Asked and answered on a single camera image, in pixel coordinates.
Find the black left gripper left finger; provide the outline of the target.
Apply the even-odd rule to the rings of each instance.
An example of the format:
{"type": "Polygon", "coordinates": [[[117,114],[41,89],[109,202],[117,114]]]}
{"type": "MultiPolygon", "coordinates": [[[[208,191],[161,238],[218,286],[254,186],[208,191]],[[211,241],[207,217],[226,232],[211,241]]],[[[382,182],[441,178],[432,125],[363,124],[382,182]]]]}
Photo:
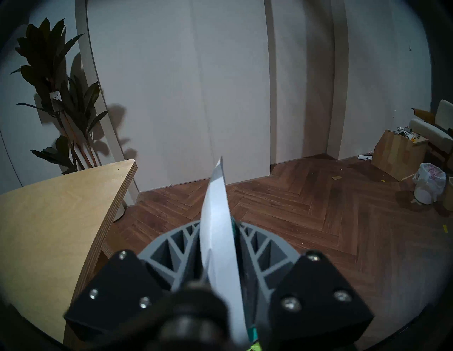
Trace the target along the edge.
{"type": "Polygon", "coordinates": [[[139,254],[120,249],[64,315],[78,339],[93,342],[202,274],[200,221],[161,234],[139,254]]]}

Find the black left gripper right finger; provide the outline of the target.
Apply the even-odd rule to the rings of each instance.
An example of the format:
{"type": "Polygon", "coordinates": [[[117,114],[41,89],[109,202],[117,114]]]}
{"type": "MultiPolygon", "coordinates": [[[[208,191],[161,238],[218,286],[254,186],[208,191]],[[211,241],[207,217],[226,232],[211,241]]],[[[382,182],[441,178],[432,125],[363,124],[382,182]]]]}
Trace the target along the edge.
{"type": "Polygon", "coordinates": [[[261,350],[354,350],[374,314],[329,258],[234,222],[247,331],[261,350]]]}

